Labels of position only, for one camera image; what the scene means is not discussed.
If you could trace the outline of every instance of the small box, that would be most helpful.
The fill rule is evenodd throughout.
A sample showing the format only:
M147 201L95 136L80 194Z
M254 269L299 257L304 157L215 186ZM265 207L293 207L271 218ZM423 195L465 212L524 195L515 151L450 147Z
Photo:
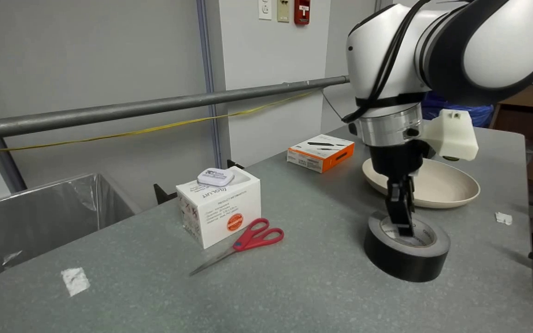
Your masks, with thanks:
M310 140L291 146L287 149L287 160L324 173L336 168L339 162L350 158L354 151L356 151L354 140L345 140L330 134L317 134Z
M230 170L234 179L224 186L200 184L197 179L176 186L184 223L204 247L262 216L262 179L237 166Z

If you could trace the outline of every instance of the fire alarm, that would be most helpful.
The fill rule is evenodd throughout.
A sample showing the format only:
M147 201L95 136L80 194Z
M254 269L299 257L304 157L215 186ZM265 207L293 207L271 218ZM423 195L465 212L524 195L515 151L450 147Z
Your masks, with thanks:
M308 25L310 23L310 5L311 0L297 0L295 3L295 23L297 25Z

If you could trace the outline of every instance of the small paper label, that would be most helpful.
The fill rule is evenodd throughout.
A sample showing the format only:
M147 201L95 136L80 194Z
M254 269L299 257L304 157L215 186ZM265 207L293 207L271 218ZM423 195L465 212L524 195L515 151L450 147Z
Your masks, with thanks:
M506 225L513 223L513 216L506 214L506 212L497 212L495 218L497 218L497 221L506 223Z
M89 279L82 266L67 268L62 271L62 275L71 297L89 288Z

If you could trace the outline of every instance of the gray countertop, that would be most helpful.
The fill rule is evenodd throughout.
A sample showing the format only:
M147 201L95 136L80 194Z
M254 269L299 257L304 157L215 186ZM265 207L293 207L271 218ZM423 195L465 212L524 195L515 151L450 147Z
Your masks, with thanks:
M458 166L482 195L417 210L452 238L435 281L397 279L363 253L367 216L384 197L365 183L360 144L324 175L286 155L250 168L282 244L189 277L228 244L202 251L171 201L0 273L0 331L533 331L524 138L487 129L478 138L478 158ZM69 297L60 271L73 266L91 288Z

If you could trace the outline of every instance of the white box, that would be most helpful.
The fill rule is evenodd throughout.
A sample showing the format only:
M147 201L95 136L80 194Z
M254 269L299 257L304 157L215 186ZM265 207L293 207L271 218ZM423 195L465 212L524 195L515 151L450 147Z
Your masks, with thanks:
M262 216L262 179L232 166L234 181L226 186L200 184L197 179L178 184L186 227L210 247L245 229Z
M324 173L350 158L354 151L354 140L345 140L332 134L317 134L310 140L291 146L287 149L287 160Z

